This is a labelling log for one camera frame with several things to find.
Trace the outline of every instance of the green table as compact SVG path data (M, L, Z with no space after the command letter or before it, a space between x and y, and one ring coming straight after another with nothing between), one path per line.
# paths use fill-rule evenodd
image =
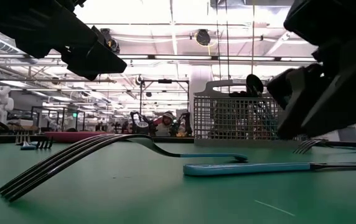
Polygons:
M158 144L173 152L237 152L251 162L350 162L351 150L199 148ZM20 151L0 144L0 186L65 148ZM0 198L0 223L351 223L356 224L356 170L186 177L186 163L226 158L176 159L138 144L117 142L72 165L8 204Z

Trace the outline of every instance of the ceiling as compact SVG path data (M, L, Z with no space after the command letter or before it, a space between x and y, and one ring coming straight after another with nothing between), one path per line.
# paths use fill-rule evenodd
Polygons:
M215 7L212 0L88 0L83 8L76 8L75 14L90 27L110 29L111 36L119 43L120 57L128 63L125 72L101 75L97 80L101 82L61 82L58 85L36 82L15 87L47 88L50 91L32 92L42 95L49 102L77 102L81 108L85 103L104 103L105 99L109 99L107 108L99 104L101 109L128 113L139 109L139 85L135 83L138 75L145 80L188 80L195 66L205 65L210 67L215 80L246 78L251 71L262 80L268 80L288 68L312 61L311 53L316 47L287 32L283 27L293 1L265 0L262 1L263 5L258 2L228 0L225 7L225 1L219 1L220 5ZM202 46L195 40L199 29L208 30L211 38L209 47ZM16 49L14 41L9 37L0 34L0 41ZM0 66L10 69L2 69L2 75L10 78L82 79L68 71L58 55L27 63L24 59L9 58L5 53L0 50ZM146 55L168 56L167 59L149 60ZM185 57L174 57L175 55L229 55L229 58L219 61L194 60L193 57L188 60ZM258 60L251 62L251 57L258 57ZM269 61L274 57L286 60ZM78 91L70 91L72 88L84 88L88 90L90 97L83 97ZM183 109L187 106L186 83L154 82L146 86L146 91L152 92L152 97L143 95L146 113ZM48 96L65 98L58 100Z

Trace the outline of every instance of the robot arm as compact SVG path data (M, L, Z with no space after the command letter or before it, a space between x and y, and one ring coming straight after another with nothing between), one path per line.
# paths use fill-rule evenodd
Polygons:
M295 0L284 27L318 46L312 54L318 63L287 70L268 83L284 109L278 135L315 137L355 124L356 2Z

